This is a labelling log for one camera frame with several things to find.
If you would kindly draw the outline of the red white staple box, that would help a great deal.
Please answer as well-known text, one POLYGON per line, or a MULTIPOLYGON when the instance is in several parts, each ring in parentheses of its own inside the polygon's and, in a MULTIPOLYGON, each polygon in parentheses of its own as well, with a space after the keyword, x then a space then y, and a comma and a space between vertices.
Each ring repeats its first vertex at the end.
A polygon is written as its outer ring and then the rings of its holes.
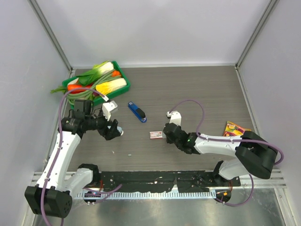
POLYGON ((161 139, 163 138, 162 131, 152 131, 150 132, 150 139, 161 139))

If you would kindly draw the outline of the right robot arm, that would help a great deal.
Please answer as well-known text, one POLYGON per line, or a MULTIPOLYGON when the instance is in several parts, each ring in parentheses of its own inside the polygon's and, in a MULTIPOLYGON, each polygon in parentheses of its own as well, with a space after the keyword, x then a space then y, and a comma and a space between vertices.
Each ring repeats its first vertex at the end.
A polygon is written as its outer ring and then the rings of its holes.
POLYGON ((212 179, 218 186, 248 174, 260 179, 269 179, 278 155, 275 147, 251 131, 241 136, 217 137, 196 132, 186 133, 181 126, 167 123, 163 133, 169 144, 174 144, 186 154, 232 157, 230 161, 218 162, 214 169, 212 179))

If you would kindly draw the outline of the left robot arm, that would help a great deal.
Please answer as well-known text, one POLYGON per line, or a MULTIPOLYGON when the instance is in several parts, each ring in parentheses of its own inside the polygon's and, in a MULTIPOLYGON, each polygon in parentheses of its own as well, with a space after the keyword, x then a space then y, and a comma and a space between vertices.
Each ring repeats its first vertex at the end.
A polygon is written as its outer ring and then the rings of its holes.
POLYGON ((61 119, 55 147, 41 177, 36 185, 25 190, 25 198, 34 214, 66 218, 77 194, 86 186, 99 185, 101 176, 94 164, 83 163, 70 179, 65 176, 75 149, 87 131, 96 130, 106 140, 122 136, 118 121, 111 120, 117 109, 115 101, 107 100, 99 113, 94 114, 93 101, 75 101, 68 116, 61 119))

